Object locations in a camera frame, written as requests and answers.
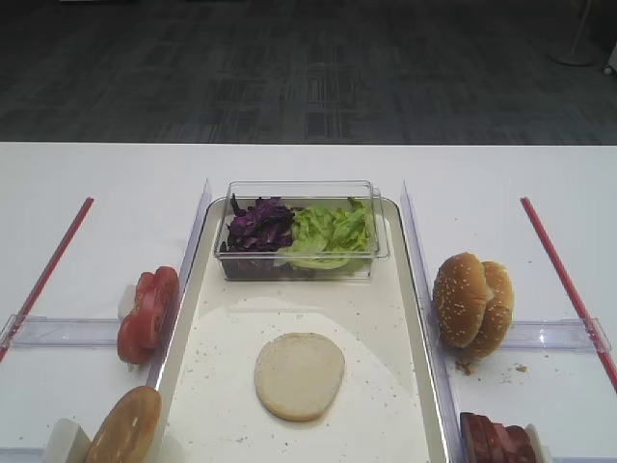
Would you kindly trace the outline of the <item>toasted bun slice left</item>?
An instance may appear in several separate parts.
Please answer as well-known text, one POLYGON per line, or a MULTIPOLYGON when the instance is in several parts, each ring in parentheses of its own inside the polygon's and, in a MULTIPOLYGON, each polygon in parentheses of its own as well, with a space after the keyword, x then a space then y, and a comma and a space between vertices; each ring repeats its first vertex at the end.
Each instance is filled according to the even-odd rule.
POLYGON ((85 462, 144 462, 161 408, 161 395, 153 388, 128 391, 96 432, 85 462))

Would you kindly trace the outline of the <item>bottom bun slice on tray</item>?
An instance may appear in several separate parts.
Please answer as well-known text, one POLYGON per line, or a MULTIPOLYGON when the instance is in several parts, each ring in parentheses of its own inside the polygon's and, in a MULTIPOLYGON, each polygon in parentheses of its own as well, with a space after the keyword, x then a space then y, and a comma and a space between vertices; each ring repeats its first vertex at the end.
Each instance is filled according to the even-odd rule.
POLYGON ((342 350, 317 333, 294 332, 268 341, 255 361, 255 393, 274 416, 309 422, 323 416, 345 372, 342 350))

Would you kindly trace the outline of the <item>sesame bun front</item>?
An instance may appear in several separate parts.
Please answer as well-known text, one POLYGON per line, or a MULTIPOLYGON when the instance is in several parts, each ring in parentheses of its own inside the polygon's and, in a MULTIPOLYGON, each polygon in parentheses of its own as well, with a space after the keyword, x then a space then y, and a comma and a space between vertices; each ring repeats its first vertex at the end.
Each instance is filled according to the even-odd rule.
POLYGON ((492 296, 484 266, 474 254, 448 258, 433 285, 433 309, 443 341, 457 348, 471 344, 492 296))

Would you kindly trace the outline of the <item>clear divider right of tray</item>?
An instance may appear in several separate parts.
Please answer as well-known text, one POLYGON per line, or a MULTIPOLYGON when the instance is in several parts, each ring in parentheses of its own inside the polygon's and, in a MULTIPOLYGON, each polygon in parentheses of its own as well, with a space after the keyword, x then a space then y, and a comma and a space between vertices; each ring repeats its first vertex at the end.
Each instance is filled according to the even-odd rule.
POLYGON ((459 418, 449 382, 446 358, 441 346, 439 326, 432 313, 432 296, 427 278, 422 244, 416 224, 416 212, 407 184, 400 196, 409 260, 414 277, 416 302, 423 333, 424 349, 431 370, 431 386, 437 409, 441 442, 446 462, 466 462, 459 418))

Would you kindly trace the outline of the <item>red tomato slices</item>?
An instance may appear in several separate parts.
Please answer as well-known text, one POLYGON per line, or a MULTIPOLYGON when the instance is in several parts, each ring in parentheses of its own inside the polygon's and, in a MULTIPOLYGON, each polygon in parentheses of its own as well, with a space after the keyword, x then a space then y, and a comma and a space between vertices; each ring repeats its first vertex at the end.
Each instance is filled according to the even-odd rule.
POLYGON ((117 335, 117 353, 123 362, 141 365, 154 354, 161 342, 163 322, 177 287, 177 273, 170 266, 141 274, 133 309, 123 319, 117 335))

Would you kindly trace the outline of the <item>sesame bun rear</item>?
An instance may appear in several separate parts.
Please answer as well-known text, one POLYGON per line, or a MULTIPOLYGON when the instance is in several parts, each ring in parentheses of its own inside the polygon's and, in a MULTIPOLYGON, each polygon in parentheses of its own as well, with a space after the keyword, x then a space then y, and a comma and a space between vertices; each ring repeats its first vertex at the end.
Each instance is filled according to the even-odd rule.
POLYGON ((471 357, 492 354, 506 337, 512 322, 515 295, 506 267, 494 261, 483 262, 486 282, 493 292, 488 301, 480 329, 467 347, 471 357))

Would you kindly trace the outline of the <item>right red strip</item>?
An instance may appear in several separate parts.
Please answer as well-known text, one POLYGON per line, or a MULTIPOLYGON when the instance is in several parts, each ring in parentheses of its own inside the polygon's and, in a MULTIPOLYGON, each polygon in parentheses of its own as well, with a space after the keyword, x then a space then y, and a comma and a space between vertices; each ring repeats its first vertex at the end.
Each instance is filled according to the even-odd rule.
POLYGON ((608 380, 610 381, 613 389, 616 389, 616 366, 609 353, 607 342, 601 337, 599 324, 593 322, 591 315, 580 298, 577 289, 560 256, 558 255, 558 252, 554 248, 539 215, 531 203, 531 200, 528 197, 523 197, 520 198, 520 202, 551 261, 561 285, 564 287, 578 317, 582 320, 583 326, 585 327, 587 334, 595 347, 596 353, 600 359, 608 380))

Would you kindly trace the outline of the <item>white holder behind bun slice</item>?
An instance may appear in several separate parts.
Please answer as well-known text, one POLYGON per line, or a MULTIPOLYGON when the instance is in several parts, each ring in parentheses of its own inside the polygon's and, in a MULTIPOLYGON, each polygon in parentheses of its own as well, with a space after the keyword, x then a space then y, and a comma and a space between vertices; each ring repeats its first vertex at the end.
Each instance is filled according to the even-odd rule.
POLYGON ((76 422, 62 418, 52 429, 42 455, 43 463, 84 463, 91 439, 76 422))

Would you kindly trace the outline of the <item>clear cross rail upper left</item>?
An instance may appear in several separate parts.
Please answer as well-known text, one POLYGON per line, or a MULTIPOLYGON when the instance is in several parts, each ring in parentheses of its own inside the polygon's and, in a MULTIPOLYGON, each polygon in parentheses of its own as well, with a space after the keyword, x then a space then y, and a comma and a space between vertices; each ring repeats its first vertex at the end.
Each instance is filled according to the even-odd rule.
POLYGON ((1 330, 2 348, 112 348, 117 318, 59 318, 12 314, 1 330))

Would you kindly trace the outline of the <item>clear cross rail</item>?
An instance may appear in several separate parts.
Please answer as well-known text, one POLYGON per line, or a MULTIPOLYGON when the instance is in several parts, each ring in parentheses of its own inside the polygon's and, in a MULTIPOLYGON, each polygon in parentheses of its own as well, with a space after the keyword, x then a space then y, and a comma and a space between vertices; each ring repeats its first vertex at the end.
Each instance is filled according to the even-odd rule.
POLYGON ((117 318, 59 318, 12 314, 1 330, 2 348, 112 348, 117 318))
POLYGON ((612 346, 597 318, 515 320, 500 350, 610 353, 612 346))

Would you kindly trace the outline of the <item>sesame bun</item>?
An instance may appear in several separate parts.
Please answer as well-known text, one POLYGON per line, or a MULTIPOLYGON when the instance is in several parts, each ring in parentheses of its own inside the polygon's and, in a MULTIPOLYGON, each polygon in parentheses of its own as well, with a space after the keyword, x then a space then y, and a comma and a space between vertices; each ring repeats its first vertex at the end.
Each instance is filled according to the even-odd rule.
POLYGON ((492 296, 484 266, 474 254, 448 258, 433 285, 433 309, 443 341, 457 348, 471 344, 492 296))
POLYGON ((471 357, 492 354, 506 337, 512 322, 515 295, 506 267, 494 261, 483 262, 486 282, 493 292, 488 301, 480 329, 467 347, 471 357))

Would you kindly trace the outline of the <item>left red strip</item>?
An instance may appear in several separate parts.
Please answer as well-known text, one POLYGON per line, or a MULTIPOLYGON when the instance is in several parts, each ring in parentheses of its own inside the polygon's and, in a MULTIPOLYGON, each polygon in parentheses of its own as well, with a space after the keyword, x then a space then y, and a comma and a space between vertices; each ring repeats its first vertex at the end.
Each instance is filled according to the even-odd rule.
POLYGON ((30 311, 32 310, 35 303, 39 299, 50 276, 52 275, 57 264, 59 263, 60 259, 64 255, 72 238, 75 236, 75 234, 79 230, 81 224, 83 223, 88 212, 90 211, 93 203, 94 203, 94 198, 92 197, 87 197, 84 200, 77 214, 75 215, 69 227, 67 228, 67 231, 63 235, 60 243, 56 247, 54 253, 52 254, 47 264, 44 266, 33 288, 30 290, 27 298, 22 304, 22 307, 17 312, 17 314, 14 316, 13 320, 7 322, 5 326, 6 334, 1 340, 1 356, 0 356, 1 360, 4 360, 6 354, 9 351, 9 342, 13 339, 14 335, 17 333, 18 329, 21 327, 26 317, 30 314, 30 311))

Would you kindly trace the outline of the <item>white holder behind meat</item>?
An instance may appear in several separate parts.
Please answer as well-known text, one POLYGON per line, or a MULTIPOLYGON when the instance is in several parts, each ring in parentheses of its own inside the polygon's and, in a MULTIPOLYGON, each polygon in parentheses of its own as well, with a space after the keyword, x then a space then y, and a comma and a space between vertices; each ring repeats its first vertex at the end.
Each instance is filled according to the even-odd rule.
POLYGON ((524 429, 525 429, 526 434, 529 437, 531 446, 534 450, 536 462, 537 463, 552 463, 553 459, 550 454, 550 450, 548 447, 542 444, 536 426, 530 423, 524 429))

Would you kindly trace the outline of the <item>metal serving tray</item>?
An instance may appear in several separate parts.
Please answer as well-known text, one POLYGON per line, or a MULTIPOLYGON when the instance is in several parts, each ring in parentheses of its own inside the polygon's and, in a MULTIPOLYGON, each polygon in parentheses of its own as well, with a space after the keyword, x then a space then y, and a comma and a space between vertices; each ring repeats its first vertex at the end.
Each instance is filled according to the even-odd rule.
POLYGON ((150 460, 444 462, 396 205, 384 206, 390 254, 366 280, 229 282, 212 250, 222 203, 205 218, 150 460), (321 334, 345 358, 333 405, 312 422, 273 416, 255 393, 261 348, 291 332, 321 334))

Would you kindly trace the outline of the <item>sliced meat patties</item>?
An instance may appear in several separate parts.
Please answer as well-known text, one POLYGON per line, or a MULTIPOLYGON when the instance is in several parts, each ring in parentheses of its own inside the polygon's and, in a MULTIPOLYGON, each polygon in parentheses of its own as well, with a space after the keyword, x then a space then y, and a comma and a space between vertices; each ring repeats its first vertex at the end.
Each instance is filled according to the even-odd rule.
POLYGON ((529 431, 517 425, 505 426, 470 412, 459 414, 461 435, 468 462, 540 462, 540 451, 532 444, 529 431))

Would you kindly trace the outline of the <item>green lettuce leaves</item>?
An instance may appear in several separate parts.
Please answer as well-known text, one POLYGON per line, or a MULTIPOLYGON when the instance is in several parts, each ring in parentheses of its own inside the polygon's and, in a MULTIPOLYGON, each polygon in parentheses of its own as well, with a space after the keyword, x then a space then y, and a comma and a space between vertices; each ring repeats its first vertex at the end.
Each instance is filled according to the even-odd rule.
POLYGON ((306 259, 287 259, 294 269, 340 270, 356 272, 370 263, 359 255, 369 252, 373 237, 369 229, 369 209, 354 198, 350 207, 330 208, 311 205, 296 208, 292 220, 292 242, 277 253, 302 255, 306 259))

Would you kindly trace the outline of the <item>red strip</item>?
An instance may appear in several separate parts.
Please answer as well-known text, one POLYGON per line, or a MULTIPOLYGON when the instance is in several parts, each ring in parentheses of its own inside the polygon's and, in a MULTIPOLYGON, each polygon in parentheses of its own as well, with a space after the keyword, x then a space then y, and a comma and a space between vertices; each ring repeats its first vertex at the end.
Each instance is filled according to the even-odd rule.
POLYGON ((587 334, 595 347, 596 353, 600 359, 608 380, 610 381, 613 389, 616 389, 616 366, 609 353, 607 342, 601 337, 599 324, 593 322, 591 315, 580 298, 577 289, 560 256, 558 255, 558 252, 554 248, 539 215, 531 203, 531 200, 528 197, 523 197, 520 198, 520 202, 551 261, 561 285, 564 287, 578 317, 582 320, 583 326, 585 327, 587 334))
POLYGON ((81 224, 83 223, 88 212, 90 211, 93 203, 94 203, 94 198, 92 197, 87 197, 84 200, 77 214, 75 215, 69 227, 67 228, 67 231, 63 235, 60 243, 56 247, 54 253, 52 254, 47 264, 44 266, 33 288, 30 290, 27 298, 22 304, 22 307, 17 312, 17 314, 14 316, 13 320, 7 322, 5 326, 6 334, 1 340, 1 356, 0 356, 1 360, 4 360, 6 354, 9 351, 9 342, 13 339, 14 335, 17 333, 18 329, 21 327, 26 317, 30 314, 30 311, 32 310, 35 303, 39 299, 50 276, 52 275, 57 264, 59 263, 60 259, 64 255, 72 238, 75 236, 75 234, 79 230, 81 224))

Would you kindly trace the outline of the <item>clear divider left of tray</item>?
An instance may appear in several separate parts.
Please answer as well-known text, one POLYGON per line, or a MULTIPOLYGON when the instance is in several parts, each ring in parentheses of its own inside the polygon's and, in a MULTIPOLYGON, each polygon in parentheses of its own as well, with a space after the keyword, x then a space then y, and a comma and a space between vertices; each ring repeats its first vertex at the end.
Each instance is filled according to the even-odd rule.
POLYGON ((180 318, 181 306, 184 299, 186 287, 190 278, 193 263, 199 248, 203 224, 207 215, 207 210, 211 203, 211 186, 209 179, 205 180, 201 197, 196 209, 191 233, 187 241, 182 263, 178 273, 178 287, 168 308, 162 331, 162 344, 155 351, 154 357, 150 362, 148 379, 146 385, 160 392, 163 384, 164 370, 170 362, 172 346, 177 331, 178 320, 180 318))

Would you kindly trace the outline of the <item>purple cabbage leaves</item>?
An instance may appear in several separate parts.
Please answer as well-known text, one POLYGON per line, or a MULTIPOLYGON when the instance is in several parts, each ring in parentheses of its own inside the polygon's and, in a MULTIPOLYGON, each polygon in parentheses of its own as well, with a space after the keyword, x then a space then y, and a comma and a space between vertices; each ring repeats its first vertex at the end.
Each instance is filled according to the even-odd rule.
MULTIPOLYGON (((292 223, 295 213, 280 205, 280 197, 255 200, 242 208, 234 194, 230 204, 234 218, 227 225, 228 239, 220 247, 225 253, 272 253, 289 247, 293 242, 292 223)), ((273 259, 224 259, 222 262, 230 280, 277 279, 284 273, 273 259)))

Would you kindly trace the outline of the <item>clear plastic salad container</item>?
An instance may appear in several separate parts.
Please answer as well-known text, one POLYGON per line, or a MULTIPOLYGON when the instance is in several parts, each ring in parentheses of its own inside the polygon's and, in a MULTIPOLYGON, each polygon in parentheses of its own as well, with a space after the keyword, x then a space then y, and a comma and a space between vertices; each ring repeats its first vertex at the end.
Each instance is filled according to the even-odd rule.
POLYGON ((277 266, 284 267, 280 278, 269 280, 230 280, 230 281, 334 281, 334 280, 365 280, 370 278, 372 267, 376 260, 389 256, 389 244, 386 233, 385 212, 379 190, 367 180, 296 180, 296 181, 235 181, 228 186, 227 196, 222 203, 221 222, 217 230, 213 246, 213 254, 220 262, 224 259, 273 259, 277 266), (359 255, 360 259, 370 259, 370 263, 356 272, 340 270, 309 270, 294 269, 287 259, 306 259, 302 255, 284 255, 277 252, 268 253, 221 253, 220 247, 228 239, 227 225, 234 218, 230 204, 234 194, 242 208, 254 205, 259 197, 268 199, 280 197, 279 204, 285 205, 293 212, 296 208, 320 205, 330 208, 350 207, 347 199, 354 198, 369 209, 371 219, 369 229, 373 233, 369 252, 359 255))

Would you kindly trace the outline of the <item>clear divider of tray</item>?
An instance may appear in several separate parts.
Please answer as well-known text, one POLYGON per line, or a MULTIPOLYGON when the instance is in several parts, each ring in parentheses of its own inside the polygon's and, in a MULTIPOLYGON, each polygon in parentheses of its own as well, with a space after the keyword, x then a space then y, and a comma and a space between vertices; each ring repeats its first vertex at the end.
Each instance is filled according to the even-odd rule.
POLYGON ((178 320, 180 318, 181 306, 184 299, 186 287, 190 278, 193 263, 199 248, 203 224, 207 215, 207 210, 211 203, 211 186, 209 179, 205 180, 201 197, 196 209, 191 233, 187 241, 182 263, 178 273, 178 287, 168 308, 162 331, 162 344, 155 351, 154 357, 150 362, 148 379, 146 385, 160 392, 163 384, 164 370, 170 362, 172 346, 177 331, 178 320))
POLYGON ((432 313, 432 296, 427 278, 422 244, 416 224, 416 212, 407 184, 400 196, 409 260, 414 277, 416 302, 423 333, 424 349, 431 370, 431 386, 437 409, 441 442, 446 462, 466 462, 459 418, 449 382, 446 358, 441 346, 439 326, 432 313))

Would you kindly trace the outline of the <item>clear cross rail upper right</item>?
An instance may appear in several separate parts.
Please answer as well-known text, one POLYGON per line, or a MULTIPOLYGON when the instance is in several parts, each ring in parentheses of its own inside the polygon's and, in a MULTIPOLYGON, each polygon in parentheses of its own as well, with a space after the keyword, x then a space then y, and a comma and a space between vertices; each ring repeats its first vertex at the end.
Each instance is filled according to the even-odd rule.
POLYGON ((500 350, 610 353, 612 346, 597 318, 515 320, 500 350))

